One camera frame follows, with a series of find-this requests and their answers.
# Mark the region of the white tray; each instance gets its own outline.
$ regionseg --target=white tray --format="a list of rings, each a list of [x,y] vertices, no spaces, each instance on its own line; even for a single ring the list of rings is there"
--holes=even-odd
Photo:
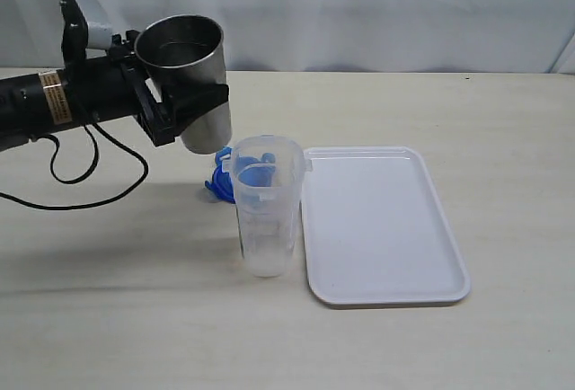
[[[317,147],[302,195],[307,279],[334,306],[452,304],[470,280],[429,173],[406,147]]]

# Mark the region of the warning label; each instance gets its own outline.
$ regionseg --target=warning label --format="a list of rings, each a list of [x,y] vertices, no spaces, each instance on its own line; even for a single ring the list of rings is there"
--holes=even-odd
[[[72,112],[68,106],[66,94],[60,82],[60,77],[56,71],[48,71],[47,73],[38,74],[50,113],[52,113],[52,120],[54,125],[61,125],[72,121]]]

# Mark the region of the measuring cup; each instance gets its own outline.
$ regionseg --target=measuring cup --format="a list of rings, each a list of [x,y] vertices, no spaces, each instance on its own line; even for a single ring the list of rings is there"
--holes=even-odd
[[[278,136],[246,138],[223,162],[234,188],[245,266],[260,277],[281,275],[296,241],[307,169],[301,147]]]

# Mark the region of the white table surface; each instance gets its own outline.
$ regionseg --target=white table surface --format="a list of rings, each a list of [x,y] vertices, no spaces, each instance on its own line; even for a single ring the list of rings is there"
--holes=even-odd
[[[4,70],[3,75],[24,74]],[[242,266],[234,208],[202,194],[212,157],[153,148],[123,201],[48,213],[0,201],[2,389],[574,389],[575,78],[229,73],[234,140],[401,145],[426,160],[472,279],[441,308],[331,310],[288,274]],[[91,148],[60,134],[62,175]],[[2,191],[108,197],[139,174],[102,142],[82,186],[52,181],[49,142],[0,155]]]

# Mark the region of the white curtain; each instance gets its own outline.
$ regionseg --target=white curtain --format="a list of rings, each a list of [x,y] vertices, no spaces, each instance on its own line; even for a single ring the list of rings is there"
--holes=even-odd
[[[570,71],[575,0],[100,0],[115,31],[216,19],[229,69]],[[0,65],[59,66],[58,0],[3,0]]]

